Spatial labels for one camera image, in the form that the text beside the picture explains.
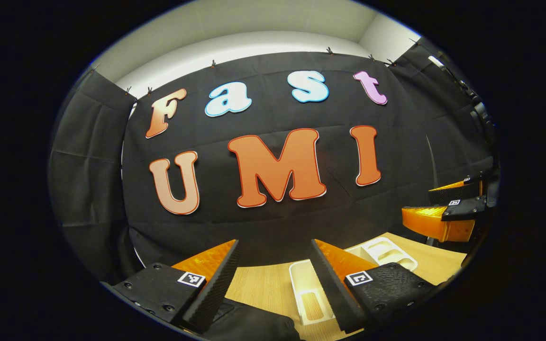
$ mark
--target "ceiling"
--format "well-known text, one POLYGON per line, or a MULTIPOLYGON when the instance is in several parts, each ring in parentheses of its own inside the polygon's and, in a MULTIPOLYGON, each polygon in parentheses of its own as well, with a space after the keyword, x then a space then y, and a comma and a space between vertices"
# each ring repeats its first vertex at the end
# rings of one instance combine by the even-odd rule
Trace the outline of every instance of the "ceiling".
POLYGON ((298 31, 358 43, 377 15, 351 0, 195 0, 123 37, 93 63, 113 82, 177 48, 254 31, 298 31))

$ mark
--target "pink letter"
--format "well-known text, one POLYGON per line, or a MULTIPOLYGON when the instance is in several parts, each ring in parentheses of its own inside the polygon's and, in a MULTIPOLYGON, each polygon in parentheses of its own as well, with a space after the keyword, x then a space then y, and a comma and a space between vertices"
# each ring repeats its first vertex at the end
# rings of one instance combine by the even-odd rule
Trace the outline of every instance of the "pink letter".
POLYGON ((386 96, 379 94, 378 90, 376 90, 376 86, 374 86, 379 85, 379 82, 368 76, 366 71, 356 73, 353 75, 353 78, 361 82, 364 90, 366 90, 366 94, 368 94, 368 97, 370 97, 370 99, 372 99, 376 104, 380 104, 381 106, 386 104, 386 96))

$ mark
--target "orange letter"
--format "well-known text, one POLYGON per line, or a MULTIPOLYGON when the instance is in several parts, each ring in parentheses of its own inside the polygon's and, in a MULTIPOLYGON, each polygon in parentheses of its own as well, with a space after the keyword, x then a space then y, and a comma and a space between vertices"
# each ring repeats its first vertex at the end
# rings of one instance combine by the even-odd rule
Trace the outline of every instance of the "orange letter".
POLYGON ((267 197, 258 191, 258 181, 267 188, 275 201, 281 201, 286 192, 290 175, 294 187, 290 197, 294 200, 317 198, 326 193, 326 186, 319 180, 315 144, 319 133, 313 129, 292 130, 286 138, 279 160, 256 135, 234 138, 228 148, 236 154, 239 165, 241 196, 239 207, 262 206, 267 197))
POLYGON ((176 112, 176 99, 184 99, 186 95, 187 91, 180 89, 153 103, 153 115, 151 116, 151 126, 147 131, 147 138, 165 132, 167 123, 164 122, 164 116, 172 118, 176 112))
POLYGON ((153 173, 155 190, 161 205, 167 211, 174 214, 191 214, 199 206, 199 190, 195 179, 194 163, 197 160, 197 153, 184 152, 176 155, 174 163, 180 166, 182 182, 186 196, 182 200, 176 200, 170 190, 170 181, 167 177, 167 170, 170 168, 170 161, 162 158, 149 164, 149 170, 153 173))
POLYGON ((359 174, 355 178, 358 186, 373 184, 381 179, 381 172, 376 168, 376 150, 374 138, 376 129, 371 126, 357 126, 351 128, 349 133, 357 141, 359 153, 359 174))

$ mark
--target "white wall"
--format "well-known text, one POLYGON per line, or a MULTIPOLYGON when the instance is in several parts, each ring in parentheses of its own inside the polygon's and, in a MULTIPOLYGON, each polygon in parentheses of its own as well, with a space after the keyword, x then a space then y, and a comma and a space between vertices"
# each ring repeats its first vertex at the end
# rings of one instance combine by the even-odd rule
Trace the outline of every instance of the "white wall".
POLYGON ((414 45, 410 39, 418 41, 420 35, 392 18, 378 13, 360 39, 359 45, 368 50, 375 60, 387 62, 387 58, 395 61, 414 45))
POLYGON ((326 52, 327 47, 337 54, 362 57, 368 57, 370 54, 366 48, 353 41, 314 33, 291 31, 238 33, 178 48, 130 72, 116 84, 122 89, 131 86, 130 94, 139 99, 147 94, 147 87, 156 89, 176 78, 210 67, 212 60, 219 64, 258 54, 326 52))

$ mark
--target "black textured pad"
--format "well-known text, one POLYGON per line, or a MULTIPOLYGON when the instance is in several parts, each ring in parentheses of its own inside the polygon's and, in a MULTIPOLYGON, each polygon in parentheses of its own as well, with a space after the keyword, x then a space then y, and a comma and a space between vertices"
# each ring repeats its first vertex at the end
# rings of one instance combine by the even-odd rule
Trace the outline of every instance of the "black textured pad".
POLYGON ((345 283, 368 316, 369 324, 401 313, 435 287, 397 263, 349 275, 345 283))
POLYGON ((475 198, 479 196, 479 181, 460 187, 430 190, 431 205, 446 206, 452 200, 475 198))
POLYGON ((340 330, 350 333, 362 329, 365 319, 364 312, 345 289, 343 283, 338 280, 332 266, 313 239, 311 240, 309 258, 326 298, 330 302, 330 307, 334 311, 340 330))
POLYGON ((238 244, 239 240, 233 243, 210 283, 184 313, 182 326, 200 334, 210 327, 235 275, 240 256, 238 244))
POLYGON ((185 271, 153 263, 113 288, 140 308, 172 323, 206 285, 205 278, 201 280, 200 277, 191 277, 198 279, 191 283, 185 271))

